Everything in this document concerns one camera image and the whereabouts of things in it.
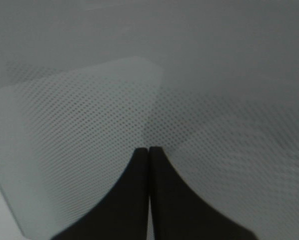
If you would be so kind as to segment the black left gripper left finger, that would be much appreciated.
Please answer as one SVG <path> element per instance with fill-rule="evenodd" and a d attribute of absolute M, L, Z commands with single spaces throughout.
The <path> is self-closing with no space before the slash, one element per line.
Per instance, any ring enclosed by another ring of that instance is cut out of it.
<path fill-rule="evenodd" d="M 145 240 L 149 213 L 149 151 L 137 148 L 104 198 L 55 240 Z"/>

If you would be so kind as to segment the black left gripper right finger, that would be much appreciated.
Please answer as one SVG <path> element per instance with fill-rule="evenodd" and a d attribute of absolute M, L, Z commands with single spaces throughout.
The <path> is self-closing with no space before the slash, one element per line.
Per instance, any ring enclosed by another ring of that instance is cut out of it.
<path fill-rule="evenodd" d="M 249 229 L 202 200 L 161 147 L 149 149 L 149 196 L 156 240 L 255 240 Z"/>

